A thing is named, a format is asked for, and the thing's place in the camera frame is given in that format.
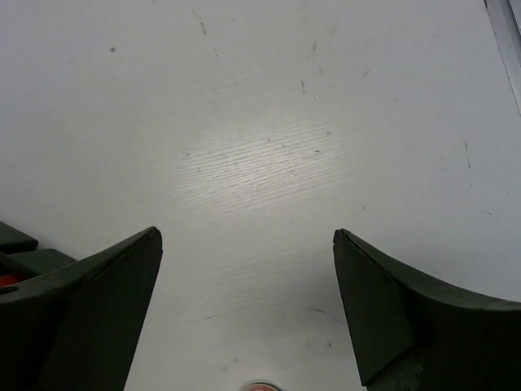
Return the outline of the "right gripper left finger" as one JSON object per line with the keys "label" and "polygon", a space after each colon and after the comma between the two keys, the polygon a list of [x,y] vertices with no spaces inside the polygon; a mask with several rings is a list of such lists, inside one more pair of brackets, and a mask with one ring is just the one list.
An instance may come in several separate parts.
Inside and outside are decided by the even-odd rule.
{"label": "right gripper left finger", "polygon": [[163,255],[149,227],[1,288],[4,390],[122,390]]}

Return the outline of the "aluminium right side rail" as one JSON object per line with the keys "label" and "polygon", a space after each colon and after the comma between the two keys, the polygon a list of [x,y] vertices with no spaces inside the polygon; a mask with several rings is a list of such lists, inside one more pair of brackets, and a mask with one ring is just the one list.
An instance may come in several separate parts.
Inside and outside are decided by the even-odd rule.
{"label": "aluminium right side rail", "polygon": [[520,0],[484,1],[502,61],[520,108]]}

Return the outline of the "small silver-lid spice jar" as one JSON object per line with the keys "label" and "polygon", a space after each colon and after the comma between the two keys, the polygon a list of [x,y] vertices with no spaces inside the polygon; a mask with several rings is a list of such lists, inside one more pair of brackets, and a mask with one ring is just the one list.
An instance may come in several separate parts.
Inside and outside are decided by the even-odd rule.
{"label": "small silver-lid spice jar", "polygon": [[254,380],[241,387],[241,391],[280,391],[281,389],[268,381]]}

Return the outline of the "black three-compartment tray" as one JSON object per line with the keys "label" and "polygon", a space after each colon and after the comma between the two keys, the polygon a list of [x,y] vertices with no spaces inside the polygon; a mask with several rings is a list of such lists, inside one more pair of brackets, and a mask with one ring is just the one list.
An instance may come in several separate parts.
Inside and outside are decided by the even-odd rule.
{"label": "black three-compartment tray", "polygon": [[1,275],[15,275],[19,283],[75,262],[56,249],[38,249],[36,239],[1,223]]}

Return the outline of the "red-lid dark sauce jar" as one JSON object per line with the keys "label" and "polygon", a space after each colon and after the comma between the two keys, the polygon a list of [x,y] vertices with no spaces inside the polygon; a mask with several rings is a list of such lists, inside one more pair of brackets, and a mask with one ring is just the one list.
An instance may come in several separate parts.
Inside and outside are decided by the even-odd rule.
{"label": "red-lid dark sauce jar", "polygon": [[1,275],[0,276],[0,287],[10,286],[18,282],[18,278],[15,275]]}

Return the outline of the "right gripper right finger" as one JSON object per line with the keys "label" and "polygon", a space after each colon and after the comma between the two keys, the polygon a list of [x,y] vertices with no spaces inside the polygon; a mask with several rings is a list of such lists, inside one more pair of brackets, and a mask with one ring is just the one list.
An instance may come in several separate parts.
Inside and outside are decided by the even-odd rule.
{"label": "right gripper right finger", "polygon": [[446,283],[345,229],[333,253],[366,389],[519,389],[518,302]]}

